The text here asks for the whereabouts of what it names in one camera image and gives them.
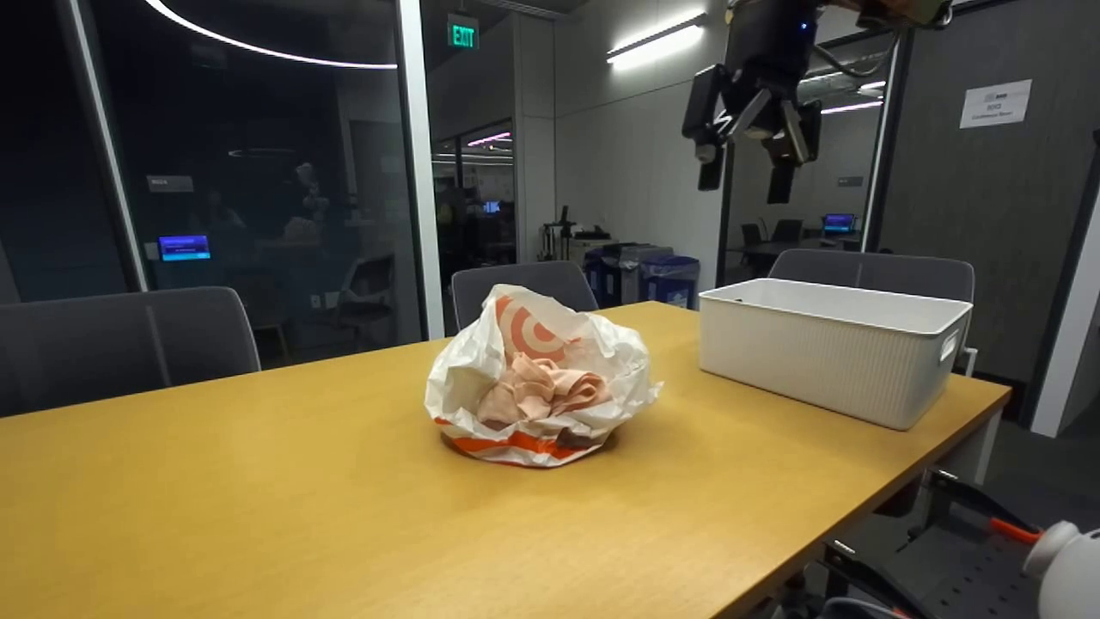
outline wooden table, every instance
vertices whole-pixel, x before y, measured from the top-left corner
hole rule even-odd
[[[4,419],[0,614],[735,614],[1009,397],[948,377],[895,433],[699,372],[688,308],[610,317],[665,393],[561,470],[442,442],[442,340]]]

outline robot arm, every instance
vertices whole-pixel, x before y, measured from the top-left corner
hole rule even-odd
[[[731,137],[772,151],[773,204],[788,198],[793,169],[815,162],[823,107],[798,102],[798,83],[812,65],[823,2],[859,9],[864,28],[895,31],[941,28],[951,18],[951,0],[730,0],[725,65],[694,75],[682,128],[702,162],[699,190],[720,190]]]

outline computer screen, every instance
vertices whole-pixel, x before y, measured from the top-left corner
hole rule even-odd
[[[157,248],[162,248],[162,261],[209,261],[208,233],[162,233]]]
[[[855,212],[825,212],[823,216],[823,237],[853,237],[859,233]]]

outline exit sign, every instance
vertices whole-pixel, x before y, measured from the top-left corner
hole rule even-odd
[[[448,18],[448,44],[452,48],[479,48],[479,21],[452,13]]]

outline white storage box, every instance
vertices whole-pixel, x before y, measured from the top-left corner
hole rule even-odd
[[[702,300],[702,369],[911,429],[963,346],[974,303],[753,277]]]

